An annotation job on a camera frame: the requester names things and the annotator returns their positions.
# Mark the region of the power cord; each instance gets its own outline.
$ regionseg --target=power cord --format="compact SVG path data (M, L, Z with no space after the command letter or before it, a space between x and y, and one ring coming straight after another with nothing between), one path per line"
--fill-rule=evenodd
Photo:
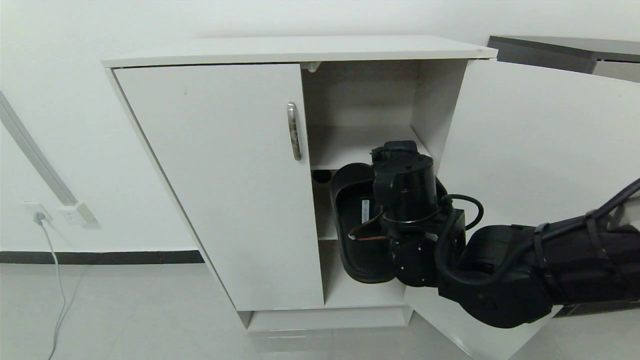
M51 255L53 256L53 261L56 264L56 277L58 278L58 287L60 288L60 295L62 296L62 309L60 310L60 315L58 315L58 321L56 322L56 327L53 331L53 348L51 349L51 354L49 354L48 358L48 360L51 360L53 354L56 352L56 347L58 346L58 333L60 332L60 325L62 324L62 319L65 315L67 299L65 298L65 292L62 290L62 282L60 281L60 265L58 264L58 257L56 256L56 252L53 251L53 245L51 244L49 233L42 223L42 221L46 218L47 217L39 211L33 215L33 221L42 228L42 231L44 231L44 235L47 237L47 244L49 245L49 250L51 251Z

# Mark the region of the gray cabinet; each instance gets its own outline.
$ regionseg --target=gray cabinet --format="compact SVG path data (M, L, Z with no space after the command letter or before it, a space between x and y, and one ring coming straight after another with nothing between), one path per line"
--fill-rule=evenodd
M492 36L498 61L640 82L640 42L592 38Z

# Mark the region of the cable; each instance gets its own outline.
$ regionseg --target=cable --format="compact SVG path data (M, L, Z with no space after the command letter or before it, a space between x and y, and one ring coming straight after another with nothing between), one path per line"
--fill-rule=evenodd
M469 201L478 207L478 215L476 215L476 218L474 219L474 221L470 222L469 225L465 226L465 230L471 230L474 228L474 226L480 223L480 220L482 220L482 217L484 216L484 207L482 206L482 203L480 201L472 198L471 196L460 195L457 193L449 194L449 197L452 199Z
M47 244L49 245L49 250L51 251L51 255L53 256L53 261L56 264L56 277L58 278L58 288L60 289L60 295L62 296L62 309L60 309L60 315L58 315L58 321L56 322L56 327L53 331L53 348L51 349L51 354L49 354L48 360L51 360L53 354L56 352L56 347L58 346L58 334L60 333L60 325L62 325L62 320L65 314L65 307L67 306L67 299L65 298L65 292L62 290L62 282L60 281L60 264L58 264L58 257L56 252L53 250L53 244L51 243L51 239L49 238L49 233L47 229L44 227L42 220L46 219L45 215L41 212L37 212L33 215L33 221L38 224L42 231L44 231L44 235L47 238Z
M365 241L365 240L384 240L387 237L386 236L371 236L368 238L357 238L356 234L359 233L362 229L364 229L365 227L373 224L373 222L375 222L377 219L379 219L382 214L385 213L385 208L380 209L380 212L373 218L371 218L369 221L363 222L362 224L354 227L350 232L349 232L349 239L351 240L359 240L359 241Z

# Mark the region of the metal handle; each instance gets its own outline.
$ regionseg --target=metal handle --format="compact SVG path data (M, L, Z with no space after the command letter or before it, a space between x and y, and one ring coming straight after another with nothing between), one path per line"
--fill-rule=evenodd
M296 125L296 104L292 101L287 104L287 118L289 119L289 136L291 137L291 149L293 150L293 158L302 159L300 152L300 141L298 141L298 127Z

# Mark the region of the open cabinet door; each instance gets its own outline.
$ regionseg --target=open cabinet door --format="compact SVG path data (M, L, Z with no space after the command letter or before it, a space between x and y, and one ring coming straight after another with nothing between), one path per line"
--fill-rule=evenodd
M538 225L602 205L640 177L639 155L640 84L471 60L438 177L450 193L483 203L476 229ZM436 289L408 288L405 301L475 359L508 359L560 309L505 330L478 322Z

